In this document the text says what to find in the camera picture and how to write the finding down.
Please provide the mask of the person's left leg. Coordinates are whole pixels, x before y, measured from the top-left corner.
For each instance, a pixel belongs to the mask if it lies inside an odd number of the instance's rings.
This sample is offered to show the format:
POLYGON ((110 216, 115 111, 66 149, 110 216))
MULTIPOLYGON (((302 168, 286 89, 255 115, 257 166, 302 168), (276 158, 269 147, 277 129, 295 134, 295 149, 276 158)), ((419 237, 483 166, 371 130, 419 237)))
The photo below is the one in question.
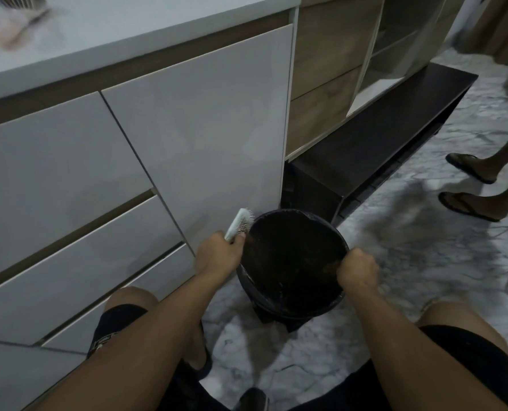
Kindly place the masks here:
MULTIPOLYGON (((126 310, 129 310, 129 306, 134 305, 135 307, 133 308, 133 310, 145 313, 146 311, 156 307, 158 304, 159 300, 157 299, 157 297, 155 297, 152 293, 148 292, 147 290, 140 289, 137 287, 126 287, 115 291, 113 295, 109 297, 104 307, 103 316, 107 315, 106 311, 120 312, 122 310, 121 306, 123 305, 126 306, 126 310)), ((183 354, 185 353, 185 350, 188 345, 189 341, 187 342, 186 347, 183 350, 183 354)))

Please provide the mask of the person's right hand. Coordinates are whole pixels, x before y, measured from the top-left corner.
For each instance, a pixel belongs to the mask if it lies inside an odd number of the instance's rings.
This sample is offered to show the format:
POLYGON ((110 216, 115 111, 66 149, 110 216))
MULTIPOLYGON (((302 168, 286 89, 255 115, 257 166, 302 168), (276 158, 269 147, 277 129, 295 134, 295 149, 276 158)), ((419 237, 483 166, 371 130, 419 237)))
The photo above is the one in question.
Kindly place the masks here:
POLYGON ((337 269, 337 281, 345 293, 377 289, 379 270, 374 257, 360 248, 351 249, 337 269))

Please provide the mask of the brown curtain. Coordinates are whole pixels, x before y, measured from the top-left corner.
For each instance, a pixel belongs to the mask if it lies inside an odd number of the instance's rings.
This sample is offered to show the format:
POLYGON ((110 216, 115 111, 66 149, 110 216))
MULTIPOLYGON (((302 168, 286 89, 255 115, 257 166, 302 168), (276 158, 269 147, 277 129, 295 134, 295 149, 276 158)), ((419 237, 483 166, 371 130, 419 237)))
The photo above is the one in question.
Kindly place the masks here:
POLYGON ((459 51, 488 55, 497 64, 508 66, 508 0, 489 0, 459 51))

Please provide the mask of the person's right leg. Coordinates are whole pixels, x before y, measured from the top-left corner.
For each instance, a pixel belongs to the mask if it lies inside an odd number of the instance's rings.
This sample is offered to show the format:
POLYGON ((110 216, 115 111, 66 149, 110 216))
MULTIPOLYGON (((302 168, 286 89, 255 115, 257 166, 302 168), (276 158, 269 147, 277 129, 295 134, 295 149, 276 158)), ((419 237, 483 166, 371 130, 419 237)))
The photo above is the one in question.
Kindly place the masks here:
POLYGON ((487 338, 501 335, 481 317, 469 304, 439 301, 423 310, 417 325, 449 325, 487 338))

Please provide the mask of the person's right forearm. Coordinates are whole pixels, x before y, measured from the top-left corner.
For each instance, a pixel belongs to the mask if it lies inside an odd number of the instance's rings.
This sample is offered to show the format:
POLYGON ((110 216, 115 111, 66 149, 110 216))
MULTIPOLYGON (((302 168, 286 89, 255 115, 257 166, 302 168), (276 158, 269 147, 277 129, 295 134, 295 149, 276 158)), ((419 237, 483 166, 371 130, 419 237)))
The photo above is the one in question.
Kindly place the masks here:
POLYGON ((393 411, 508 411, 456 359, 390 305, 376 287, 347 287, 393 411))

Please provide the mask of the dark handled utensil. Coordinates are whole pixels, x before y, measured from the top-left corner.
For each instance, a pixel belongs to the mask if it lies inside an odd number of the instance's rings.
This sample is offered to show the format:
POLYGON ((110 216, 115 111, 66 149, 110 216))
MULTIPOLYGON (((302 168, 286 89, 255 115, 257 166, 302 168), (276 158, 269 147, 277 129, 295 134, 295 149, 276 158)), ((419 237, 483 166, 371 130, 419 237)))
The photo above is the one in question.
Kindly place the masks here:
POLYGON ((11 44, 31 25, 36 24, 50 12, 47 0, 0 0, 10 11, 6 24, 0 30, 0 40, 11 44))

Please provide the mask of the person's left forearm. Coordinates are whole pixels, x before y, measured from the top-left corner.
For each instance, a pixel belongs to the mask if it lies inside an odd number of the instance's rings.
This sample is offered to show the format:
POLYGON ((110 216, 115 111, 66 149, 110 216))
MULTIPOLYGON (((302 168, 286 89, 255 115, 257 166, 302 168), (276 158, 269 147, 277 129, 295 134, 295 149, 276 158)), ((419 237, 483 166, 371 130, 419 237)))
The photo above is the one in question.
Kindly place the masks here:
POLYGON ((228 276, 198 273, 81 363, 36 411, 154 411, 228 276))

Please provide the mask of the dark flip-flop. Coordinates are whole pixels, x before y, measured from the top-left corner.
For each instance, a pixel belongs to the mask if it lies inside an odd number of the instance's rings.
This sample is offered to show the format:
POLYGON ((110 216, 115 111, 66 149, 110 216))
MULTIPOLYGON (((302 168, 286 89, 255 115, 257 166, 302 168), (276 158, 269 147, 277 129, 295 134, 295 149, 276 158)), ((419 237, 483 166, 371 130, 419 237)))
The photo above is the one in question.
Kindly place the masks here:
POLYGON ((445 157, 447 163, 464 172, 469 177, 487 185, 494 184, 498 172, 485 159, 479 159, 471 154, 450 153, 445 157))
POLYGON ((453 193, 453 192, 441 192, 438 194, 437 198, 439 202, 442 204, 443 207, 449 209, 450 211, 470 216, 476 219, 488 221, 488 222, 500 222, 501 219, 495 219, 490 216, 486 216, 484 214, 479 213, 476 211, 472 205, 467 203, 463 198, 465 196, 472 196, 470 193, 465 192, 459 192, 459 193, 453 193))

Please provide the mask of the white hairbrush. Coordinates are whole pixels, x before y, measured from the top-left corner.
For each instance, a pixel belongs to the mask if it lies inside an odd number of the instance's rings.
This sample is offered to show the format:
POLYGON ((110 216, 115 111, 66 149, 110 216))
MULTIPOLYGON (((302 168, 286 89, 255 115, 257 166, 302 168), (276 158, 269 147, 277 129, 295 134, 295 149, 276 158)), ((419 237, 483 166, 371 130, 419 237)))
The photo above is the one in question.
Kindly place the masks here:
POLYGON ((228 242, 232 242, 237 234, 247 234, 255 221, 255 215, 248 208, 240 208, 231 222, 227 232, 224 235, 224 239, 228 242))

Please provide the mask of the wooden shelf unit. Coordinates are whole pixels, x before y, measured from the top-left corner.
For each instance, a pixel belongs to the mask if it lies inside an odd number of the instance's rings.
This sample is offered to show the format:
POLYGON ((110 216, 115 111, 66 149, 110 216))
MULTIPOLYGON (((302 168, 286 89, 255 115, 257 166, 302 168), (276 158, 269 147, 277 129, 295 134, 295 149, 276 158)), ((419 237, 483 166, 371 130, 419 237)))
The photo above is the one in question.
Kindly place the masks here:
POLYGON ((465 0, 302 0, 285 159, 425 67, 465 0))

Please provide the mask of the dark low bench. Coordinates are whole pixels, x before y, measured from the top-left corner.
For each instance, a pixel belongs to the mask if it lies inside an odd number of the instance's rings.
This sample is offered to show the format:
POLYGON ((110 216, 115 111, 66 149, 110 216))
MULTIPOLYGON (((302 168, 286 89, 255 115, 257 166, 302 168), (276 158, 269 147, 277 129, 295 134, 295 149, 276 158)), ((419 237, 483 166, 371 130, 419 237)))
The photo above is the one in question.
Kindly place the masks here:
POLYGON ((338 226, 439 132, 478 78, 429 63, 286 163, 280 207, 338 226))

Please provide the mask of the white cabinet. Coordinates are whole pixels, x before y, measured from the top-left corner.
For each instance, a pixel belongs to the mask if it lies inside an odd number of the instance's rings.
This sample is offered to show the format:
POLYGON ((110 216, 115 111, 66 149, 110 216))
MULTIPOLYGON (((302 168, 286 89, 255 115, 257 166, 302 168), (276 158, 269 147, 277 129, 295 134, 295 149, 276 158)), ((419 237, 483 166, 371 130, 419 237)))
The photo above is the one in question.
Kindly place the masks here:
POLYGON ((104 304, 165 298, 278 208, 301 0, 0 0, 0 411, 75 370, 104 304))

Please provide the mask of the large white drawer front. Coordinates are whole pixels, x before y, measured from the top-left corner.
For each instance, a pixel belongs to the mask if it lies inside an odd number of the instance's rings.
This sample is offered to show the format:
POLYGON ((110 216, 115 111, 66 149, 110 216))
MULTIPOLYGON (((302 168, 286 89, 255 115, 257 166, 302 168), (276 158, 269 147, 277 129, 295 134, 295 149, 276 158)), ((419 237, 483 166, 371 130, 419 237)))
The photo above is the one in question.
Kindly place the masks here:
POLYGON ((98 92, 0 124, 0 273, 151 187, 98 92))

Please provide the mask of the black sandal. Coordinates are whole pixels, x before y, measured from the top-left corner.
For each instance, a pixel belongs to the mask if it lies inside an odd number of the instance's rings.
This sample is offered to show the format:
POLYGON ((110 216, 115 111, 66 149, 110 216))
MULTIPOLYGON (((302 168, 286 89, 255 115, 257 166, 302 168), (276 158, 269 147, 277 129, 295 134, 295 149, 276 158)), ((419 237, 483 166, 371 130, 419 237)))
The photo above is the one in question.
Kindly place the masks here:
POLYGON ((212 356, 207 347, 202 322, 193 331, 189 345, 182 356, 182 361, 196 381, 205 379, 212 370, 212 356))

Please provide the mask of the black shorts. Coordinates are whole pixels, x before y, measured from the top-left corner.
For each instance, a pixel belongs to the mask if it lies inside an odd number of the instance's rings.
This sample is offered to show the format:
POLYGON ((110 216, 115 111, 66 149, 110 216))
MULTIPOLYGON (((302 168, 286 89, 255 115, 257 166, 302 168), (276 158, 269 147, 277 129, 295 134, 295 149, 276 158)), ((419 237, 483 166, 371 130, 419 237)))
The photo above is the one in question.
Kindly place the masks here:
MULTIPOLYGON (((147 313, 143 307, 122 304, 104 312, 93 333, 90 358, 111 338, 147 313)), ((495 344, 465 329, 449 325, 421 327, 433 342, 459 361, 470 373, 508 406, 508 355, 495 344)), ((230 411, 200 384, 211 369, 196 371, 183 360, 177 366, 156 411, 230 411)), ((392 411, 371 360, 351 373, 328 393, 288 411, 392 411)))

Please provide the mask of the small white drawer front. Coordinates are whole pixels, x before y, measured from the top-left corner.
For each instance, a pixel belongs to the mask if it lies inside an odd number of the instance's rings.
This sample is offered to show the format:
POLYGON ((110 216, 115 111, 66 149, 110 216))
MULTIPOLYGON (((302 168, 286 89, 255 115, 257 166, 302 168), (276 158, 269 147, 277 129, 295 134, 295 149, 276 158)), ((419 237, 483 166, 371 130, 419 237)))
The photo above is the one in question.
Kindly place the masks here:
POLYGON ((119 304, 135 304, 150 309, 163 300, 193 274, 194 255, 186 244, 180 244, 160 260, 122 284, 109 295, 102 296, 78 318, 51 336, 43 348, 87 354, 92 344, 94 330, 106 310, 119 304))

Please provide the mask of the person's left hand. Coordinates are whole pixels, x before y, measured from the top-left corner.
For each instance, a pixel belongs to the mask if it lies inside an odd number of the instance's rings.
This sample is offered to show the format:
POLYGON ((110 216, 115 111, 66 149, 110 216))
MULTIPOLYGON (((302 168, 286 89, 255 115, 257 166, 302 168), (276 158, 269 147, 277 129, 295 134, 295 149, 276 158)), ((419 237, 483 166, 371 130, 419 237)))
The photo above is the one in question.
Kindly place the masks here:
POLYGON ((195 256, 195 274, 223 284, 238 267, 242 257, 233 257, 230 242, 221 230, 201 242, 195 256))

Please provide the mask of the medium white drawer front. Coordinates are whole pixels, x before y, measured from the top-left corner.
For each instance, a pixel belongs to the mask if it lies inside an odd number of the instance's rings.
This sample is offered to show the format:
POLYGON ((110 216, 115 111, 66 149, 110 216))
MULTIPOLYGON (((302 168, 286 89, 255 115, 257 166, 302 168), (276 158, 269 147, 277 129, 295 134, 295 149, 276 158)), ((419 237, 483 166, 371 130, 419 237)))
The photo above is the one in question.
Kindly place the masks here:
POLYGON ((150 198, 0 285, 0 341, 33 345, 182 241, 150 198))

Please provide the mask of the white cabinet door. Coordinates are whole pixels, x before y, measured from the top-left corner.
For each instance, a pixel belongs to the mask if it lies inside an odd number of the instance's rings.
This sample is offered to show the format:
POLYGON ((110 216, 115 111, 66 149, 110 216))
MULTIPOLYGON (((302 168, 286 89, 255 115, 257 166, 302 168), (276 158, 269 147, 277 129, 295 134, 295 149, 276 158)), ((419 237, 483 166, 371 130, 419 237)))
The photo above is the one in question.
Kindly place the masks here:
POLYGON ((278 208, 294 26, 102 90, 186 242, 278 208))

